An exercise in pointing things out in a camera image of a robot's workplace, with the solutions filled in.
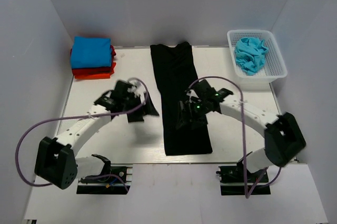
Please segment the black t shirt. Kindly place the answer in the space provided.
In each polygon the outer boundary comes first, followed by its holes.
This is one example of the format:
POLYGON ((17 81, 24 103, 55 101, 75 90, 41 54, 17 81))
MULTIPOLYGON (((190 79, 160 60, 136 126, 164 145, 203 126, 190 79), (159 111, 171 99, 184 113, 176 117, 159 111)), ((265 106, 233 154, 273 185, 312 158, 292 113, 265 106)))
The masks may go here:
POLYGON ((204 155, 213 152, 206 125, 197 129, 177 129, 179 101, 189 85, 198 79, 192 46, 182 42, 175 47, 151 45, 151 58, 157 88, 161 95, 164 150, 167 156, 204 155))

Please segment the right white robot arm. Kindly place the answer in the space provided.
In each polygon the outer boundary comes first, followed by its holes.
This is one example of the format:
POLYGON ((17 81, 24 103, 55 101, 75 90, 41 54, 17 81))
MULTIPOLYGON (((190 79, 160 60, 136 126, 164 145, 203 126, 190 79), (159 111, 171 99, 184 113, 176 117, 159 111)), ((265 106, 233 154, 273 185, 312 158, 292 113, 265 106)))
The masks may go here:
POLYGON ((244 181, 252 180, 258 171, 269 166, 283 168, 306 147, 298 123, 290 113, 278 115, 258 109, 226 88, 216 90, 205 79, 185 93, 179 101, 178 129, 205 126, 205 115, 217 112, 242 122, 264 138, 263 148, 244 155, 237 162, 238 176, 244 181))

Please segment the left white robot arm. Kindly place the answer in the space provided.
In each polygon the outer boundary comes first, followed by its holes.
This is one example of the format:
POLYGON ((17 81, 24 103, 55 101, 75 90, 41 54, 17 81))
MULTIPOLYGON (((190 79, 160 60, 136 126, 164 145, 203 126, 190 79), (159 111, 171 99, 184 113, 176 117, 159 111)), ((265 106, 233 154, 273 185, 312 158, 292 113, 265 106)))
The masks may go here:
POLYGON ((138 93, 145 83, 138 78, 118 80, 114 89, 104 92, 84 116, 76 116, 74 125, 54 138, 44 137, 38 146, 35 174, 60 189, 76 179, 107 181, 113 177, 111 161, 98 154, 78 158, 80 149, 115 117, 126 115, 129 123, 143 121, 144 116, 159 116, 149 92, 138 93))

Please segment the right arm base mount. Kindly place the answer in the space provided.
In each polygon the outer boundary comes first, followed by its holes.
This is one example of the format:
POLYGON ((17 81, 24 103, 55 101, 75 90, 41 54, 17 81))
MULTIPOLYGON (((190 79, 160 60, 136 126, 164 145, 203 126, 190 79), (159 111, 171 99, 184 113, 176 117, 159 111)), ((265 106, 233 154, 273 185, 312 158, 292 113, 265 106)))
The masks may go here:
MULTIPOLYGON (((219 166, 216 171, 217 177, 220 179, 220 190, 222 196, 244 196, 244 178, 239 173, 237 166, 219 166)), ((269 182, 267 172, 254 188, 251 195, 270 195, 270 186, 264 186, 269 182)))

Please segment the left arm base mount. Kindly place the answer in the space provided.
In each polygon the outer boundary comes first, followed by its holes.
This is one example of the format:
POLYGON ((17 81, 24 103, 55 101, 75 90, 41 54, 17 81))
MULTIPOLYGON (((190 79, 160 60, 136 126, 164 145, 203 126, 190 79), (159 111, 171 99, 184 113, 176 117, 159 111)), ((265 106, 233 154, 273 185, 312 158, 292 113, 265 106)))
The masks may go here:
POLYGON ((77 184, 78 195, 127 195, 132 184, 132 165, 112 165, 108 177, 81 178, 77 184))

